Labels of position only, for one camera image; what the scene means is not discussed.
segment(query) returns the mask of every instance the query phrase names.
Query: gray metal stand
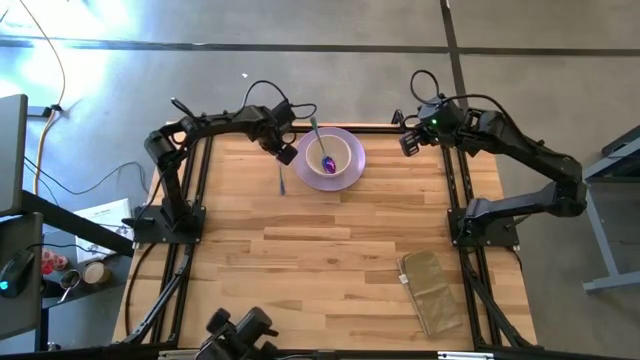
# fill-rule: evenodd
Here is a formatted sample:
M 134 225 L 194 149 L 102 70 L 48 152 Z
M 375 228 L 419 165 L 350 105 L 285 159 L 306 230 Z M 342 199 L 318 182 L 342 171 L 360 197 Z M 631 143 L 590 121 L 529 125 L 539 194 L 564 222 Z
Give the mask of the gray metal stand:
M 640 215 L 640 202 L 637 201 L 640 198 L 640 178 L 626 175 L 634 171 L 637 173 L 640 168 L 639 151 L 640 138 L 584 171 L 584 180 L 588 184 L 587 214 L 609 272 L 609 276 L 584 283 L 587 294 L 640 284 L 640 271 L 619 272 L 609 246 L 609 238 L 628 239 L 640 234 L 640 224 L 637 221 Z M 607 208 L 614 209 L 614 216 L 604 214 Z

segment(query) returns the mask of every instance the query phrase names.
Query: cup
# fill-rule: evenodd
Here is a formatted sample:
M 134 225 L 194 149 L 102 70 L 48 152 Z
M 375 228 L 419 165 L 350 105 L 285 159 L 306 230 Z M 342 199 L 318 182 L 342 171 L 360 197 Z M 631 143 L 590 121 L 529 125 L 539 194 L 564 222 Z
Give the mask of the cup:
M 84 268 L 83 278 L 87 284 L 101 284 L 109 280 L 111 271 L 103 263 L 96 261 Z
M 62 294 L 62 297 L 58 300 L 58 304 L 64 302 L 69 292 L 80 285 L 80 282 L 82 282 L 82 275 L 80 275 L 78 270 L 71 269 L 64 273 L 60 278 L 60 287 L 64 289 L 64 294 Z
M 307 164 L 311 170 L 322 177 L 330 178 L 342 174 L 342 172 L 351 163 L 351 148 L 349 148 L 349 144 L 347 144 L 347 142 L 342 138 L 334 135 L 320 135 L 320 138 L 322 139 L 322 145 L 324 145 L 327 156 L 330 156 L 336 163 L 336 172 L 334 174 L 329 174 L 324 171 L 324 168 L 322 167 L 322 158 L 324 157 L 324 154 L 322 153 L 322 147 L 320 146 L 320 142 L 318 142 L 317 137 L 314 137 L 307 147 Z

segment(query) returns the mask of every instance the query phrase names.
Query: brown paper bag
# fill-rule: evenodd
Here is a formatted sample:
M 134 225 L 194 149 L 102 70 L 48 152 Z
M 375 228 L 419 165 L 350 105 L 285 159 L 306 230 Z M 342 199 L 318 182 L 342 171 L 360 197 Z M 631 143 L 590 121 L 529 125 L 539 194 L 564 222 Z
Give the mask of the brown paper bag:
M 421 251 L 398 261 L 401 276 L 427 335 L 462 325 L 455 299 L 435 254 Z

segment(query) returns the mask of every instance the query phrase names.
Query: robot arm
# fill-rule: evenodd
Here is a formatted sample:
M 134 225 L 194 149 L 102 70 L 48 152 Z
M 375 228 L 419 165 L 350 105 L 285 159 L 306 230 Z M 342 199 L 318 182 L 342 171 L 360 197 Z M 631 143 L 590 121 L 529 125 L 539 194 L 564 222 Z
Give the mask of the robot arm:
M 484 95 L 465 97 L 482 97 Z M 525 136 L 509 114 L 470 108 L 463 110 L 453 100 L 439 95 L 423 102 L 415 116 L 419 122 L 400 139 L 406 156 L 415 155 L 419 145 L 455 147 L 475 156 L 480 150 L 504 154 L 547 176 L 552 183 L 542 190 L 502 200 L 473 199 L 463 221 L 467 235 L 481 235 L 498 218 L 548 212 L 554 216 L 578 216 L 586 207 L 586 186 L 582 166 L 573 157 L 554 152 L 542 141 Z
M 260 147 L 274 155 L 285 165 L 291 163 L 298 151 L 283 140 L 283 134 L 291 129 L 296 115 L 292 105 L 284 99 L 273 109 L 266 106 L 243 106 L 235 113 L 223 112 L 217 115 L 195 116 L 181 102 L 172 99 L 173 104 L 187 116 L 180 121 L 165 125 L 149 134 L 144 142 L 145 149 L 153 159 L 161 174 L 163 193 L 159 210 L 163 223 L 172 232 L 193 229 L 197 217 L 180 191 L 178 168 L 195 148 L 198 140 L 226 133 L 243 133 L 250 141 L 257 141 Z M 174 135 L 184 133 L 185 138 L 176 146 Z

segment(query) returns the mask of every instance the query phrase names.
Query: computer monitor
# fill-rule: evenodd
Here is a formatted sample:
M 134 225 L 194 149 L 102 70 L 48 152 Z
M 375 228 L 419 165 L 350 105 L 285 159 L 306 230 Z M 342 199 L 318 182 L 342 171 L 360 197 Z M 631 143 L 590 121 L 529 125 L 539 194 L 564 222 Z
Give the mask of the computer monitor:
M 27 96 L 0 98 L 0 216 L 20 212 Z

